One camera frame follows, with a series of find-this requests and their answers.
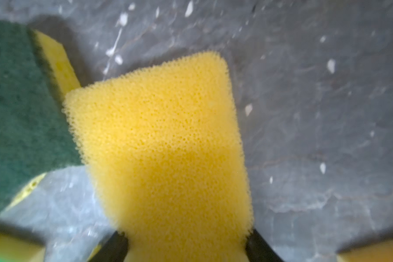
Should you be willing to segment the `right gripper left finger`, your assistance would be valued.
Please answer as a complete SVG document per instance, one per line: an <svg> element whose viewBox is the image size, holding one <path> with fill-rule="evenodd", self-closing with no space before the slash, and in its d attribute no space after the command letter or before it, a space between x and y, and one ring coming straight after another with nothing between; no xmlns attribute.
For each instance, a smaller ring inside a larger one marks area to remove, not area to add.
<svg viewBox="0 0 393 262"><path fill-rule="evenodd" d="M91 256L89 262L123 262L128 253L128 239L124 233L118 231Z"/></svg>

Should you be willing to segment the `yellow sponge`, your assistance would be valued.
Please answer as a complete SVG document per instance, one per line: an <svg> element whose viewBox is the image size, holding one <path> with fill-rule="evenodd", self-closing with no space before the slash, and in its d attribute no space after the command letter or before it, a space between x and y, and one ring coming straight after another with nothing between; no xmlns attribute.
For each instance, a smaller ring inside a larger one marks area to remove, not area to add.
<svg viewBox="0 0 393 262"><path fill-rule="evenodd" d="M231 79L198 52L69 92L64 113L127 262L245 262L253 228Z"/></svg>

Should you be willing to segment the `bright green sponge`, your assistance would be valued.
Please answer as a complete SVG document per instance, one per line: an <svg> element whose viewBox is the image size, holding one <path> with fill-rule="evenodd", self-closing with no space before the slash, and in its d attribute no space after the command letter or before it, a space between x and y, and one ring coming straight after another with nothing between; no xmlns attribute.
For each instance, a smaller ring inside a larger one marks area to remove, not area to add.
<svg viewBox="0 0 393 262"><path fill-rule="evenodd" d="M0 262L43 262L45 247L0 233Z"/></svg>

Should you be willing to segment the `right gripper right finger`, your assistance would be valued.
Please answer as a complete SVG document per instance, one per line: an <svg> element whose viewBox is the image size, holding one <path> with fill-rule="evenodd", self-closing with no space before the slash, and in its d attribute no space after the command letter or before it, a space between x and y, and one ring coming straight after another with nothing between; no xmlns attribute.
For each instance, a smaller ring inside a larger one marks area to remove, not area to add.
<svg viewBox="0 0 393 262"><path fill-rule="evenodd" d="M247 238L246 254L249 262L283 262L256 229Z"/></svg>

